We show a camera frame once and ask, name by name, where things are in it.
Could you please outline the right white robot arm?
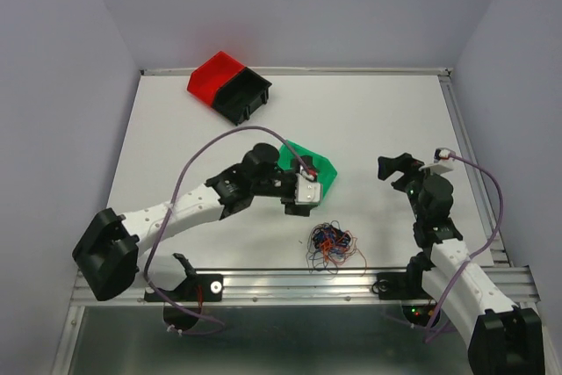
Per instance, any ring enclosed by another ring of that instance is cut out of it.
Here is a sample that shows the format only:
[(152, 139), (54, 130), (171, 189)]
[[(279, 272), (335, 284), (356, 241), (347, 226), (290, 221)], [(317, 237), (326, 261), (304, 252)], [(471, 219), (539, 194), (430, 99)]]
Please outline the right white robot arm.
[(414, 214), (414, 240), (420, 253), (402, 272), (380, 272), (372, 291), (381, 300), (432, 299), (432, 313), (408, 307), (405, 316), (430, 341), (445, 315), (467, 347), (475, 374), (543, 374), (542, 322), (537, 312), (519, 307), (475, 262), (450, 216), (454, 188), (444, 177), (458, 156), (439, 148), (426, 164), (409, 153), (378, 158), (378, 178), (406, 194)]

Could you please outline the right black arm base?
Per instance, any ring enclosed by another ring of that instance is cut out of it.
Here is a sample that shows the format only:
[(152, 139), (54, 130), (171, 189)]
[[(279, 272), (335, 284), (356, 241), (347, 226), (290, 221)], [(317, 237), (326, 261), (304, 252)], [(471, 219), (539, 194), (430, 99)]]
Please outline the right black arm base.
[(376, 274), (372, 292), (381, 300), (430, 299), (422, 289), (422, 282), (405, 271), (384, 271)]

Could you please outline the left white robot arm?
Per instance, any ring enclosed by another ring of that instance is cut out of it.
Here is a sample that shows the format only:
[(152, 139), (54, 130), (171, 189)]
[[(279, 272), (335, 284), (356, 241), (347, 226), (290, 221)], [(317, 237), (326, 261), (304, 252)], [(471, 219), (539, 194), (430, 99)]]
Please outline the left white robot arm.
[(242, 160), (170, 202), (118, 214), (96, 213), (72, 251), (94, 297), (107, 301), (133, 285), (155, 263), (155, 248), (193, 227), (224, 220), (250, 207), (256, 197), (278, 198), (285, 214), (309, 216), (323, 198), (321, 170), (310, 155), (279, 164), (279, 151), (257, 143)]

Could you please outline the green plastic bin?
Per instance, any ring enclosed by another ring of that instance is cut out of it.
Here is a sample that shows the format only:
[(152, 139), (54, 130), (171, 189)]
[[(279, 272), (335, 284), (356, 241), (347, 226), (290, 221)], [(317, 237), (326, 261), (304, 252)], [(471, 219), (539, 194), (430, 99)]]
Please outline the green plastic bin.
[[(291, 148), (298, 154), (298, 156), (306, 163), (306, 166), (315, 172), (317, 181), (322, 185), (322, 198), (325, 199), (332, 187), (338, 172), (335, 166), (329, 159), (323, 155), (315, 153), (299, 144), (287, 141)], [(291, 150), (282, 144), (278, 149), (279, 159), (277, 165), (283, 170), (292, 169), (295, 165), (299, 165)]]

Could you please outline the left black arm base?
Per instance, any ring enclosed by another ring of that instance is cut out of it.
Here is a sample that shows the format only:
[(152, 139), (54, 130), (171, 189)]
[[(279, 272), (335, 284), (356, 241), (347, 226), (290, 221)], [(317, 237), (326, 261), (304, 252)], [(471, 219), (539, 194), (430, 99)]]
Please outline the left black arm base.
[(148, 266), (150, 282), (144, 293), (147, 302), (164, 302), (162, 295), (175, 302), (220, 302), (224, 276), (196, 270), (180, 253), (155, 256)]

